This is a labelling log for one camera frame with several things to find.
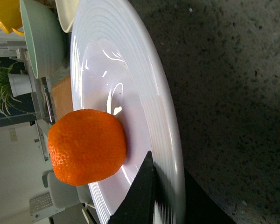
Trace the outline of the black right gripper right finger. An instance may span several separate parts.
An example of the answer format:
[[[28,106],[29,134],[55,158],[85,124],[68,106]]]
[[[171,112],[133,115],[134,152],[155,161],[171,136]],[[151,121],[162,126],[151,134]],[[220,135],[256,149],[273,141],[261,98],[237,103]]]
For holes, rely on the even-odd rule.
[[[185,170],[186,224],[234,224]]]

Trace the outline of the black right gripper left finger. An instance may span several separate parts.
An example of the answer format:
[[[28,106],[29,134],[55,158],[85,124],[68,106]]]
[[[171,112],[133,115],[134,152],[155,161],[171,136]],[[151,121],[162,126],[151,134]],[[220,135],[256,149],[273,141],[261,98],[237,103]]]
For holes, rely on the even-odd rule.
[[[157,173],[152,152],[148,151],[125,199],[110,216],[109,223],[153,223],[156,181]]]

